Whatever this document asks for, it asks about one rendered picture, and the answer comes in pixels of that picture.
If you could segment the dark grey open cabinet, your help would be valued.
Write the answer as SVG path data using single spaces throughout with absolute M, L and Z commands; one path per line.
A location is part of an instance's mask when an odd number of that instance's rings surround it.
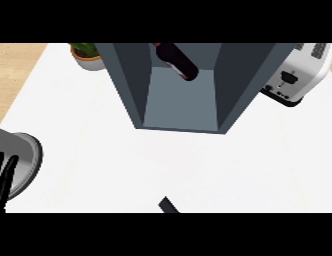
M 139 129 L 225 134 L 290 56 L 293 43 L 180 43 L 200 68 L 185 80 L 151 43 L 96 45 Z

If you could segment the dark red wine bottle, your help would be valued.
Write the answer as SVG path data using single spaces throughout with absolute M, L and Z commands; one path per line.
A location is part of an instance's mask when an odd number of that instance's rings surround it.
M 186 81 L 192 81 L 200 69 L 174 43 L 155 43 L 157 56 Z

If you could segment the green plant in pot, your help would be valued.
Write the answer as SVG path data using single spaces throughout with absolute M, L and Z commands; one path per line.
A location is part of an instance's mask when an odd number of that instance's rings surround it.
M 93 43 L 71 43 L 71 53 L 78 65 L 89 71 L 105 69 L 105 63 Z

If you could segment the white toaster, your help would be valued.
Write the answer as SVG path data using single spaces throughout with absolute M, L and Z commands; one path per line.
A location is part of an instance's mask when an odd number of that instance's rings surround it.
M 332 65 L 332 43 L 298 43 L 262 93 L 296 107 L 325 79 Z

